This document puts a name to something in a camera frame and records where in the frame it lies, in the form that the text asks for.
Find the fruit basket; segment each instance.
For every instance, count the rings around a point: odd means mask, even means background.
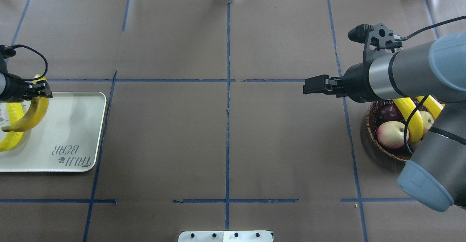
[[[419,103],[416,98],[412,99],[416,105]],[[361,124],[361,143],[366,153],[377,164],[392,172],[401,172],[405,162],[411,157],[409,152],[404,146],[397,149],[386,148],[377,140],[377,129],[381,124],[383,124],[379,111],[382,107],[390,104],[393,104],[392,100],[376,101],[369,106],[366,119],[363,119]],[[425,106],[421,106],[419,110],[427,111],[427,108]]]

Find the banana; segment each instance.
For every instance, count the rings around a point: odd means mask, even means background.
[[[7,103],[10,124],[15,123],[24,116],[21,103]],[[23,137],[23,132],[8,132],[7,136],[0,142],[0,152],[14,148]]]
[[[48,109],[48,101],[48,98],[42,98],[40,96],[33,98],[26,114],[21,119],[16,121],[16,123],[10,123],[9,126],[2,126],[2,131],[26,132],[34,128],[44,118]]]
[[[416,99],[418,99],[419,101],[421,101],[422,98],[424,98],[424,96],[416,97]],[[443,110],[443,107],[444,107],[444,105],[441,105],[440,103],[438,103],[436,99],[433,98],[432,96],[429,96],[427,98],[427,100],[424,102],[424,106],[427,107],[427,109],[430,111],[434,119],[437,119],[438,115],[440,114],[440,112]]]
[[[394,103],[400,110],[404,119],[407,120],[411,112],[416,108],[416,105],[411,98],[398,98],[393,99]],[[422,122],[421,113],[416,111],[411,121],[408,124],[409,140],[408,143],[416,143],[421,140],[422,133],[424,132],[424,123]]]

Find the white tray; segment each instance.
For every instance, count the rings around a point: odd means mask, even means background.
[[[100,92],[53,92],[47,114],[15,148],[0,152],[0,172],[85,172],[96,161],[107,98]],[[30,102],[23,102],[28,109]],[[0,103],[0,126],[9,122]],[[0,141],[7,133],[0,130]]]

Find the apple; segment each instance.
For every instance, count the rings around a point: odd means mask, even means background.
[[[403,119],[403,115],[395,104],[383,106],[379,111],[379,116],[384,122]]]
[[[431,128],[432,124],[434,123],[435,119],[431,115],[431,113],[426,111],[421,111],[422,122],[424,124],[424,132],[422,133],[422,137],[426,136],[427,132]]]
[[[404,124],[398,121],[388,121],[377,129],[377,139],[386,148],[396,149],[404,146],[403,141]]]

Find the metal bracket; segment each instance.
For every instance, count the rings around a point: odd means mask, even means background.
[[[248,231],[185,231],[178,242],[273,242],[273,232]]]

